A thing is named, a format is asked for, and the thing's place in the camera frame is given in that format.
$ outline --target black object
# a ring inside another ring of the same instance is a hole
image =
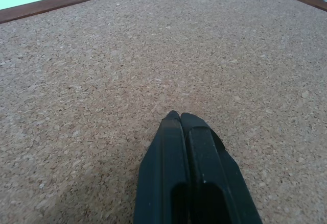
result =
[[[171,111],[139,169],[134,224],[262,223],[237,163],[206,122]]]

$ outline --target cork board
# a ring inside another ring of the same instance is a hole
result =
[[[326,223],[326,17],[295,0],[93,0],[0,25],[0,222],[131,223],[175,109],[221,137],[264,223]]]

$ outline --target cork surface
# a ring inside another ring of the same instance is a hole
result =
[[[221,137],[264,223],[326,223],[326,18],[295,0],[94,0],[0,25],[0,223],[131,223],[172,109]]]

